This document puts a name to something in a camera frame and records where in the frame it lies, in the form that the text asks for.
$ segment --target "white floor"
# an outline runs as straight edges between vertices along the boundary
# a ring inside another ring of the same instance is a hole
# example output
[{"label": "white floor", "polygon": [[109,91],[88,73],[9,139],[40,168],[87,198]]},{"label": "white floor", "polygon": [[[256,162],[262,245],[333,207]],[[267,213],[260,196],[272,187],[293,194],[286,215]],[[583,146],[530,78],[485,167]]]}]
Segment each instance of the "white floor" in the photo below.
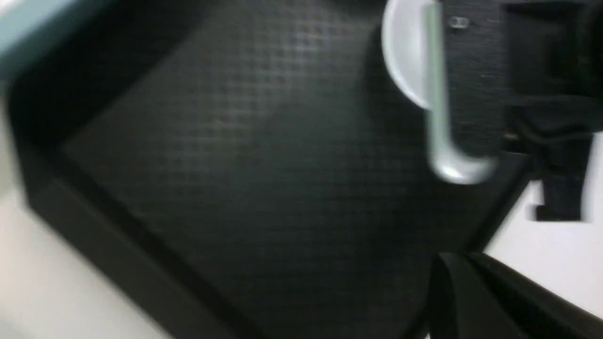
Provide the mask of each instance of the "white floor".
[{"label": "white floor", "polygon": [[[539,200],[538,184],[531,184],[487,253],[603,318],[603,201],[595,199],[603,192],[603,135],[593,152],[600,156],[593,157],[587,181],[588,223],[531,221]],[[0,337],[168,338],[32,214],[18,190],[0,201],[0,220]]]}]

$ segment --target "textured mat surface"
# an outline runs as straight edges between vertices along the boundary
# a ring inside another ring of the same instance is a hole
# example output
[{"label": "textured mat surface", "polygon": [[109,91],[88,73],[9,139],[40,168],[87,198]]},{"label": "textured mat surface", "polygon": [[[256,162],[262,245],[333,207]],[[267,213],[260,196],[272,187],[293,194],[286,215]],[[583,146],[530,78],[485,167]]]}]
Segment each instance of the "textured mat surface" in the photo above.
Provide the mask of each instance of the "textured mat surface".
[{"label": "textured mat surface", "polygon": [[479,186],[433,177],[383,7],[148,1],[23,107],[47,127],[101,112],[62,150],[267,337],[399,338],[433,253],[488,227],[525,160]]}]

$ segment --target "black plastic panel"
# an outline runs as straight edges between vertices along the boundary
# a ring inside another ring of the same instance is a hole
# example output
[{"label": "black plastic panel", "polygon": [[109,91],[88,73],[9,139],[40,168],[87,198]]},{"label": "black plastic panel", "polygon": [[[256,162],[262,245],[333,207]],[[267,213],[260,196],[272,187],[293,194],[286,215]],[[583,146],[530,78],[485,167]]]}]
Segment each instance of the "black plastic panel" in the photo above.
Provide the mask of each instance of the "black plastic panel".
[{"label": "black plastic panel", "polygon": [[[434,177],[422,112],[382,63],[383,7],[122,2],[16,83],[13,122],[76,199],[124,216],[104,227],[173,277],[157,294],[189,291],[242,337],[424,335],[431,256],[483,245],[527,161],[504,154],[477,186]],[[53,185],[33,195],[60,224]],[[132,292],[157,273],[116,276],[85,226],[57,228],[178,339],[196,333]]]}]

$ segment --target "metal screw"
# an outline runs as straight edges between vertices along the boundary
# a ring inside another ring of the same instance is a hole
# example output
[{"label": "metal screw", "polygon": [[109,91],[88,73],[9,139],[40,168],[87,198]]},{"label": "metal screw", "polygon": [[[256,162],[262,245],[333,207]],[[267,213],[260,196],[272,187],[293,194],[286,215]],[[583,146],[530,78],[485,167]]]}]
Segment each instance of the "metal screw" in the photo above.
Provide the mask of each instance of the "metal screw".
[{"label": "metal screw", "polygon": [[466,30],[471,22],[466,17],[452,16],[448,19],[448,25],[455,30]]}]

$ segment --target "white surface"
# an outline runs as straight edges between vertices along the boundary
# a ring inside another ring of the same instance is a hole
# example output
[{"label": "white surface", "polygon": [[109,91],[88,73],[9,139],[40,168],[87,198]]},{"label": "white surface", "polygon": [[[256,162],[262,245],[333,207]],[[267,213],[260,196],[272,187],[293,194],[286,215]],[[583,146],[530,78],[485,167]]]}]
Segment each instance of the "white surface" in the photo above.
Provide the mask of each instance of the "white surface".
[{"label": "white surface", "polygon": [[4,14],[9,8],[12,8],[12,6],[16,5],[18,2],[21,2],[21,0],[0,0],[0,15]]},{"label": "white surface", "polygon": [[24,207],[0,204],[0,314],[31,339],[165,339],[105,277]]},{"label": "white surface", "polygon": [[398,88],[428,109],[427,38],[423,8],[433,0],[389,0],[381,26],[385,66]]}]

